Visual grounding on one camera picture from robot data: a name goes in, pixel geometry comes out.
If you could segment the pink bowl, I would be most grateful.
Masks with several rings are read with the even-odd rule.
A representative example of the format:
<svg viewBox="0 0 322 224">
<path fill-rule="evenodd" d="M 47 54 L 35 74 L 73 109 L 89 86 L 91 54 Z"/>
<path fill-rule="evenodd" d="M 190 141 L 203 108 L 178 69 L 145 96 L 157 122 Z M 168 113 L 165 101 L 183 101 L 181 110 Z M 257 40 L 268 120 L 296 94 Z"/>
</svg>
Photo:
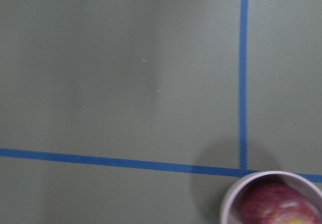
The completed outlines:
<svg viewBox="0 0 322 224">
<path fill-rule="evenodd" d="M 315 183 L 321 183 L 321 175 L 262 171 L 240 178 L 228 189 L 221 202 L 219 222 L 243 223 L 240 208 L 247 192 L 256 184 L 269 181 L 280 182 L 293 188 L 314 203 L 317 209 L 321 211 L 321 189 L 315 185 Z"/>
</svg>

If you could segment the red yellow apple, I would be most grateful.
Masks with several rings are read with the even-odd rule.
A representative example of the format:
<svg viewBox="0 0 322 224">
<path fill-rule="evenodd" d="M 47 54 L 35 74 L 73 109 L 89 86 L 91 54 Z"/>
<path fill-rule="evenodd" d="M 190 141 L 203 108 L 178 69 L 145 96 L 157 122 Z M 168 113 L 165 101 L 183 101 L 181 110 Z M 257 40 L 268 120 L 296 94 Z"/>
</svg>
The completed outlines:
<svg viewBox="0 0 322 224">
<path fill-rule="evenodd" d="M 312 201 L 279 182 L 252 187 L 241 203 L 240 215 L 243 223 L 321 223 Z"/>
</svg>

